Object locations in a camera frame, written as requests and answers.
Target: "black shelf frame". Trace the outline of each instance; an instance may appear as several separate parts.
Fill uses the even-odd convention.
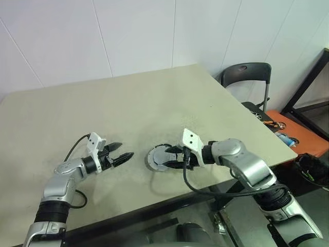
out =
[[[305,93],[305,91],[309,88],[309,86],[313,83],[315,78],[320,74],[320,72],[323,70],[323,68],[327,65],[328,62],[329,62],[329,49],[325,48],[318,62],[314,65],[312,70],[304,79],[303,83],[300,85],[300,87],[297,89],[297,91],[292,96],[290,101],[281,111],[281,114],[285,116],[288,113],[290,113],[297,120],[301,121],[306,127],[308,127],[318,136],[322,137],[327,141],[329,141],[328,133],[324,131],[321,127],[319,127],[316,123],[314,123],[312,120],[310,120],[307,116],[305,116],[303,112],[329,105],[329,101],[318,103],[318,104],[312,104],[301,108],[294,108],[294,105],[300,99],[300,97]]]

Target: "gray disc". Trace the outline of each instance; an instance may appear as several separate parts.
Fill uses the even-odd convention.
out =
[[[166,171],[168,170],[167,166],[164,166],[163,163],[167,161],[175,161],[176,154],[166,153],[165,151],[170,148],[169,145],[161,145],[153,148],[148,154],[148,163],[149,166],[155,171]]]

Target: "beige tabletop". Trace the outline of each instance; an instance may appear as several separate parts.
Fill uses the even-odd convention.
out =
[[[184,127],[209,140],[238,138],[269,166],[297,155],[198,65],[13,93],[0,104],[0,242],[23,242],[44,185],[71,146],[96,132],[135,152],[127,163],[91,175],[79,189],[89,198],[71,209],[68,229],[189,192],[181,170],[151,172],[154,146],[177,144]],[[74,157],[84,157],[85,141]],[[188,172],[199,188],[231,179],[226,167]]]

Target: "chair backrest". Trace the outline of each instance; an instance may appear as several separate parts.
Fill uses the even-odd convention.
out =
[[[268,63],[240,63],[226,68],[219,76],[223,87],[238,81],[265,81],[269,84],[271,65]]]

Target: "black chair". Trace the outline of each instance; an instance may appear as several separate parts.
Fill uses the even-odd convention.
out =
[[[238,81],[265,81],[265,96],[264,101],[259,104],[251,102],[243,102],[242,105],[248,108],[254,115],[259,116],[261,121],[272,121],[266,115],[266,106],[268,98],[268,89],[271,77],[271,65],[268,63],[240,63],[226,68],[217,78],[217,81],[223,86],[227,87]]]

